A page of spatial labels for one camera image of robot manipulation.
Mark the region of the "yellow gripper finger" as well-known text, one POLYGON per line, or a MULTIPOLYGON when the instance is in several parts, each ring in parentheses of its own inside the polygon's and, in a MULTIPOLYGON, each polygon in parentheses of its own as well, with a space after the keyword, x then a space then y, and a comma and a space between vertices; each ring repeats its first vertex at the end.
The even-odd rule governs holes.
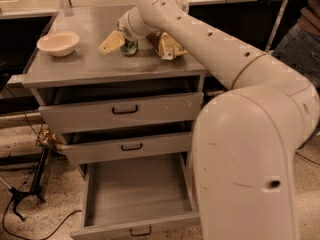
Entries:
POLYGON ((114 30, 98 47, 102 54, 108 54, 125 44, 125 38, 120 31, 114 30))

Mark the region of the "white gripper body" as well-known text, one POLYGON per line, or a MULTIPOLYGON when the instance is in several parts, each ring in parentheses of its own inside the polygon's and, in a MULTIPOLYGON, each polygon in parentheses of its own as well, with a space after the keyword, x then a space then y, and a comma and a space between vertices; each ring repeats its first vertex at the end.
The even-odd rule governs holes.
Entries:
POLYGON ((137 41, 157 31, 155 27, 143 21, 137 7, 128 10, 119 18, 118 29, 129 41, 137 41))

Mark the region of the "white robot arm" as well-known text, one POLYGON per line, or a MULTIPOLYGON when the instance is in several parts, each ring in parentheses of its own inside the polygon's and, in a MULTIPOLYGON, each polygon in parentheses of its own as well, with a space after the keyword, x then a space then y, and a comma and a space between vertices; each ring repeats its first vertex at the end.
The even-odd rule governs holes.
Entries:
POLYGON ((224 87, 193 129, 193 170, 204 240, 299 240, 293 156, 319 120, 304 76, 188 13, 188 0, 138 0, 100 45, 166 32, 224 87))

